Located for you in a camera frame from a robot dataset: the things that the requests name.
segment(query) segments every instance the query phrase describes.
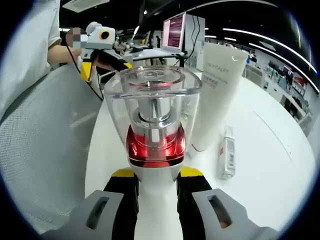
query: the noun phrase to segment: white shirt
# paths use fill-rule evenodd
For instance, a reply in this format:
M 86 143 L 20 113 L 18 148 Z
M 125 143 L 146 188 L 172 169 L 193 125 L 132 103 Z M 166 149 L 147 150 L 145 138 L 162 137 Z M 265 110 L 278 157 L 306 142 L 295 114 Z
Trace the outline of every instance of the white shirt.
M 33 4 L 3 55 L 0 67 L 0 120 L 27 88 L 50 71 L 48 47 L 60 41 L 60 0 Z

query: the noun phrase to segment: transparent container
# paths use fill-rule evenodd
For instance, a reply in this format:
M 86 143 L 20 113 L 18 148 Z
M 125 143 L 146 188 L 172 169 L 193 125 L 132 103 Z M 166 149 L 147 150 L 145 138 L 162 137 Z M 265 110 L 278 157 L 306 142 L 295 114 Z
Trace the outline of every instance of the transparent container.
M 132 165 L 162 168 L 183 161 L 201 85 L 195 74 L 173 66 L 126 69 L 105 84 L 105 99 Z

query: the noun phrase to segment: person's arm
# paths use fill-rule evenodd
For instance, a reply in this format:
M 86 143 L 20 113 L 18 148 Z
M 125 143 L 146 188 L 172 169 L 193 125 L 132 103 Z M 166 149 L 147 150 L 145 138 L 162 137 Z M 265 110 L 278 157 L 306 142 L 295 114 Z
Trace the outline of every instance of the person's arm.
M 81 54 L 81 49 L 75 49 L 72 47 L 69 47 L 70 52 L 75 60 L 77 62 L 78 56 Z M 48 58 L 47 61 L 49 64 L 64 64 L 64 63 L 73 63 L 73 59 L 67 49 L 66 46 L 61 45 L 51 45 L 48 48 Z

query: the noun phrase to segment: red liquid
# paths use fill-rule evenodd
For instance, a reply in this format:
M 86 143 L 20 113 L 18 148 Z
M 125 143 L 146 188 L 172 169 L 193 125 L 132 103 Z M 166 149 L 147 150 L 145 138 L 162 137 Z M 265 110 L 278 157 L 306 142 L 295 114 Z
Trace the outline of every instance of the red liquid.
M 185 131 L 182 125 L 175 134 L 163 138 L 158 146 L 151 147 L 145 136 L 134 133 L 132 127 L 128 129 L 126 149 L 129 161 L 136 166 L 145 168 L 163 168 L 179 164 L 184 159 L 186 149 Z

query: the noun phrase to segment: white squeeze tube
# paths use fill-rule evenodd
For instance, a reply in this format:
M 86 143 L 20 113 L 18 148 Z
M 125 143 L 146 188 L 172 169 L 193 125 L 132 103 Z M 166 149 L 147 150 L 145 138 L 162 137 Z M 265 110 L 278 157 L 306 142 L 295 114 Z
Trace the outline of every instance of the white squeeze tube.
M 190 139 L 191 151 L 202 152 L 220 137 L 247 58 L 246 52 L 235 48 L 204 44 L 202 89 Z

